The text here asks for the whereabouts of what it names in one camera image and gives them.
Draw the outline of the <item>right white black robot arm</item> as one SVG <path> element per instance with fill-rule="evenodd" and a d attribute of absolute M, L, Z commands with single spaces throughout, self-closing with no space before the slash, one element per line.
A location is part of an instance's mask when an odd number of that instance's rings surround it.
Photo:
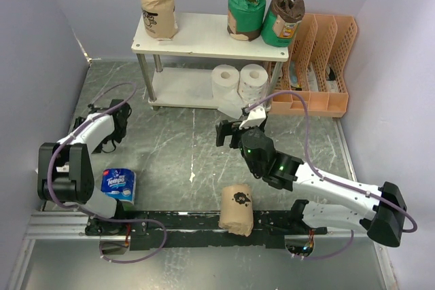
<path fill-rule="evenodd" d="M 296 200 L 288 225 L 296 234 L 310 229 L 339 228 L 365 232 L 369 239 L 387 247 L 399 247 L 404 232 L 406 203 L 399 187 L 388 181 L 382 186 L 355 183 L 313 171 L 308 162 L 275 149 L 264 125 L 242 128 L 240 121 L 222 120 L 215 126 L 216 145 L 230 137 L 250 173 L 275 189 L 312 192 L 327 204 Z"/>

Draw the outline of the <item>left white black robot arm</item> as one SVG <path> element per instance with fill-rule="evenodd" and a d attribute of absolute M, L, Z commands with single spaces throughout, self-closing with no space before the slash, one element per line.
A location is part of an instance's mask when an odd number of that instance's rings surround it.
<path fill-rule="evenodd" d="M 81 209 L 98 218 L 112 235 L 121 234 L 127 218 L 119 199 L 99 190 L 90 156 L 108 142 L 121 143 L 126 136 L 131 106 L 114 99 L 110 106 L 90 105 L 87 117 L 75 120 L 73 131 L 55 143 L 43 143 L 38 153 L 37 195 L 67 209 Z"/>

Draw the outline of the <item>beige roll cloud print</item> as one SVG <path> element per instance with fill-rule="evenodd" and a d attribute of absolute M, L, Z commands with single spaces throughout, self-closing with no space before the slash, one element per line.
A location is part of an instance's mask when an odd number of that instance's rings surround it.
<path fill-rule="evenodd" d="M 251 187 L 236 184 L 222 190 L 218 226 L 231 234 L 248 237 L 254 227 Z"/>

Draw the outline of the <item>plain white toilet roll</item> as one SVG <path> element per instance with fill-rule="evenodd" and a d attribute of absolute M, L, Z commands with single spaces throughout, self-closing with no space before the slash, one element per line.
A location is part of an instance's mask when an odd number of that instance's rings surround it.
<path fill-rule="evenodd" d="M 233 119 L 239 119 L 244 107 L 244 102 L 237 92 L 239 71 L 230 65 L 218 65 L 212 70 L 211 85 L 213 99 L 217 101 L 217 110 Z"/>

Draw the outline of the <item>green brown roll orange label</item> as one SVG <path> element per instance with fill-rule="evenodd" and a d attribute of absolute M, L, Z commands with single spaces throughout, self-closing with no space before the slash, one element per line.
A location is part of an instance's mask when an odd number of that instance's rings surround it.
<path fill-rule="evenodd" d="M 262 25 L 263 41 L 277 48 L 288 47 L 304 16 L 304 0 L 271 0 Z"/>

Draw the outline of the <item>white roll pink dots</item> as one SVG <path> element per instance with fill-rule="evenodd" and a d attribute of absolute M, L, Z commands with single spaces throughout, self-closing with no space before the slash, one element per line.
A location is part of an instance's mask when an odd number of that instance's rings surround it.
<path fill-rule="evenodd" d="M 262 99 L 266 93 L 268 73 L 263 66 L 245 65 L 239 76 L 238 93 L 246 103 L 254 103 Z"/>

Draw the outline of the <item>beige roll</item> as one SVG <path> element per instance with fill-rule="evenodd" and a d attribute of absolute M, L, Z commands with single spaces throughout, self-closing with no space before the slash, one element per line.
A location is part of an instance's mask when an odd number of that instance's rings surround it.
<path fill-rule="evenodd" d="M 177 31 L 175 0 L 141 0 L 146 33 L 154 39 L 172 39 Z"/>

